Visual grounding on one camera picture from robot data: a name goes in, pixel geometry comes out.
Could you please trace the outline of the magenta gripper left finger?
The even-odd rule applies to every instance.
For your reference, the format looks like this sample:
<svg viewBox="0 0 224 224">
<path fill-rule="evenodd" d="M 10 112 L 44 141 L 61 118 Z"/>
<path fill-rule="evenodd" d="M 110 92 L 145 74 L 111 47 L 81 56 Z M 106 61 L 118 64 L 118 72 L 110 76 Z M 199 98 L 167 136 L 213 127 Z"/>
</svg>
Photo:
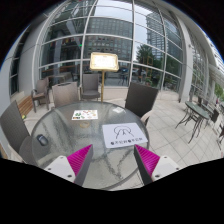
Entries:
<svg viewBox="0 0 224 224">
<path fill-rule="evenodd" d="M 58 156 L 45 171 L 82 186 L 93 156 L 93 145 L 88 145 L 73 154 Z"/>
</svg>

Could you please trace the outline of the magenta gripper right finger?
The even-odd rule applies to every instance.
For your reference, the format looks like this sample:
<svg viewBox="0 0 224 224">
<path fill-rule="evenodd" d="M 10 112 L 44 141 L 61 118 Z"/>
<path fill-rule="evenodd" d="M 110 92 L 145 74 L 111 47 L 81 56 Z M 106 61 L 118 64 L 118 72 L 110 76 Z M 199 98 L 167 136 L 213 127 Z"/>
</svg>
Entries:
<svg viewBox="0 0 224 224">
<path fill-rule="evenodd" d="M 134 146 L 134 157 L 144 185 L 180 170 L 169 156 L 158 156 L 140 145 Z"/>
</svg>

